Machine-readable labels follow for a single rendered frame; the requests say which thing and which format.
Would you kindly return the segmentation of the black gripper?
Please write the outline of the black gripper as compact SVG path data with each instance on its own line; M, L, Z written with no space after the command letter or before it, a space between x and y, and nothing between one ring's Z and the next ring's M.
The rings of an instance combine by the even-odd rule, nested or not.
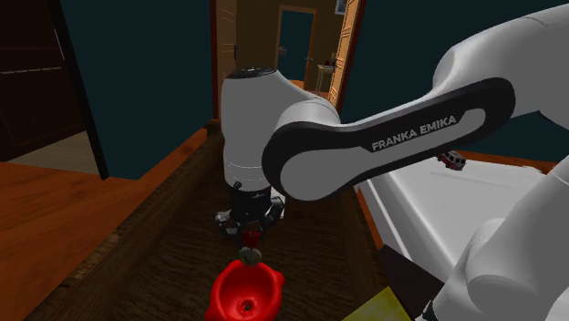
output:
M241 184L231 187L231 210L215 214L220 231L229 236L237 235L246 224L259 221L259 230L264 233L283 216L285 201L282 197L271 198L271 188L245 191Z

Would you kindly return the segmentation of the grey rounded lump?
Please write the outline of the grey rounded lump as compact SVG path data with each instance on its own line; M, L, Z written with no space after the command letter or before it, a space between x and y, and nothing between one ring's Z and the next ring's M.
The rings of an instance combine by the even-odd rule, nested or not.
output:
M239 260L248 266L257 265L262 262L262 253L257 248L242 247L238 251Z

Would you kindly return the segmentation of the red lobed bowl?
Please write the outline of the red lobed bowl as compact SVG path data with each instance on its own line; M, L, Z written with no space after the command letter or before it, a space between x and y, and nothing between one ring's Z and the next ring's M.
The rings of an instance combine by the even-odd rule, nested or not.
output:
M205 321L275 321L285 278L266 264L234 260L216 278Z

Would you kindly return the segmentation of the dark wooden table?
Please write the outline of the dark wooden table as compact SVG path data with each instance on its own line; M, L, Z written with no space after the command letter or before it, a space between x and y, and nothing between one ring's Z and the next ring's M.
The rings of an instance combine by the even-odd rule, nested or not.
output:
M237 254L214 223L229 205L218 121L206 141L24 321L203 321ZM388 283L354 191L289 200L261 241L285 279L276 321L340 321Z

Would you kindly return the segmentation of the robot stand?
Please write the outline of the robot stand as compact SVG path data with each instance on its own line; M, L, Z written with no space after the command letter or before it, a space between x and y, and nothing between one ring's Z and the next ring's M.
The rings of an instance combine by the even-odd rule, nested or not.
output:
M366 247L344 248L340 254L347 263L348 281L352 285L356 308L389 288L407 316L414 320L444 285L388 245L371 251Z

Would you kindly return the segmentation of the wooden panelled door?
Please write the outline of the wooden panelled door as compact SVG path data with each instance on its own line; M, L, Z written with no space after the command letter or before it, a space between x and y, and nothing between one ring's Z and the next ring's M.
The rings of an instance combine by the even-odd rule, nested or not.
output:
M221 118L222 83L235 70L237 0L216 0L218 73L217 119Z
M336 67L328 92L329 102L338 113L343 107L350 68L353 63L357 38L361 28L367 0L347 0L336 52Z

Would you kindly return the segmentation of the white rectangular furniture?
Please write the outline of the white rectangular furniture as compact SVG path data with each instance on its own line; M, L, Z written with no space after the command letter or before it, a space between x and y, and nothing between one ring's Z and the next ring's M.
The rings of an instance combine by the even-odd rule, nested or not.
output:
M444 282L477 228L505 217L542 177L532 167L434 158L358 184L382 242Z

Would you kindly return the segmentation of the red and white toy van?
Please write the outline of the red and white toy van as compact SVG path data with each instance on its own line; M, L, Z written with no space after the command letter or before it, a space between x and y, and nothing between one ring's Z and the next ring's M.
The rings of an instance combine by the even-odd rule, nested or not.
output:
M438 154L437 161L443 162L446 168L454 171L461 171L466 164L466 159L455 150Z

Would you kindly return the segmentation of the dark brown door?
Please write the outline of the dark brown door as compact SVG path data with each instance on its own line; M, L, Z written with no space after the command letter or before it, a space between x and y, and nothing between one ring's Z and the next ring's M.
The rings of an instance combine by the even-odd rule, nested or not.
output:
M109 177L62 0L0 0L0 162Z

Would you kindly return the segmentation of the dark door with wooden frame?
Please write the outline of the dark door with wooden frame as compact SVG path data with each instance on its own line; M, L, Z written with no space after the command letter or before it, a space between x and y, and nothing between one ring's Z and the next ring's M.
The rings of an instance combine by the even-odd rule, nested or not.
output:
M289 80L304 81L312 59L316 8L279 5L274 66Z

